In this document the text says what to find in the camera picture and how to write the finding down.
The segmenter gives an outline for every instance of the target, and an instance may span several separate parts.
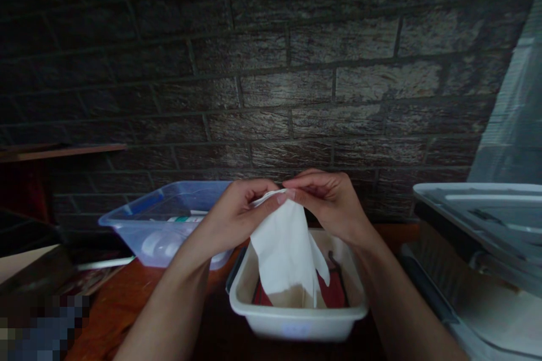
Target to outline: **left hand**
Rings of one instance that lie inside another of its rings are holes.
[[[257,208],[250,202],[278,190],[270,179],[235,180],[224,191],[202,223],[196,228],[210,257],[235,248],[287,199],[284,193],[268,198]]]

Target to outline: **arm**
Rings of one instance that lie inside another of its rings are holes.
[[[279,193],[255,209],[248,204],[278,187],[268,179],[233,182],[171,261],[119,348],[115,361],[189,359],[198,337],[211,258],[245,241],[284,201]]]
[[[467,359],[367,219],[346,174],[309,169],[283,182],[331,234],[356,253],[360,277],[390,359]]]

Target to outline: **blue plastic container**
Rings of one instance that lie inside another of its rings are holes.
[[[191,212],[208,212],[228,181],[174,182],[118,209],[98,223],[113,227],[145,266],[165,268],[199,223],[168,221]],[[233,250],[213,257],[211,270],[227,263]]]

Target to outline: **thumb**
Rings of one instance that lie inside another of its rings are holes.
[[[288,199],[299,203],[316,217],[318,217],[322,208],[327,204],[325,200],[319,199],[302,189],[288,189],[286,196]]]
[[[257,208],[249,210],[244,214],[250,223],[259,226],[265,218],[277,210],[286,201],[285,193],[277,193],[264,201]]]

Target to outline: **forearm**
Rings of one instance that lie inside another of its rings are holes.
[[[181,246],[124,340],[115,361],[189,359],[198,336],[210,257],[198,233]]]
[[[467,359],[376,230],[367,235],[352,248],[388,358]]]

